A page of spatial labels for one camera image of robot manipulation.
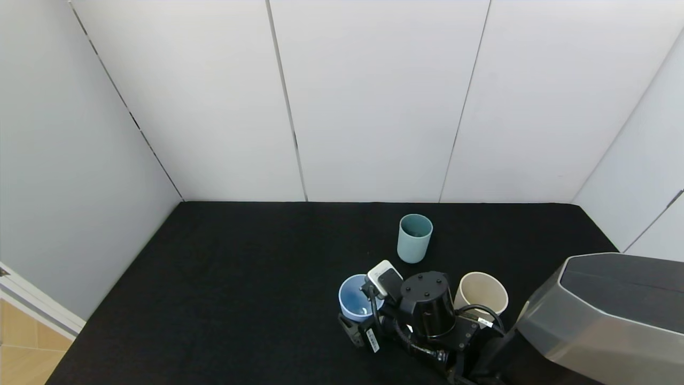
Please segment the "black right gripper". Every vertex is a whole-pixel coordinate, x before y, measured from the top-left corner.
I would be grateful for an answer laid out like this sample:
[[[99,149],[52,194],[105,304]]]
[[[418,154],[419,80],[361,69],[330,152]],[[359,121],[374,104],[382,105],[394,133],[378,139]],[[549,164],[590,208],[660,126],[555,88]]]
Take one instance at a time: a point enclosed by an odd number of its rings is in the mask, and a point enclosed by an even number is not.
[[[391,319],[380,316],[379,324],[374,317],[362,322],[352,321],[339,313],[337,316],[340,326],[355,348],[363,348],[371,353],[379,353],[381,349],[394,342],[394,329]]]

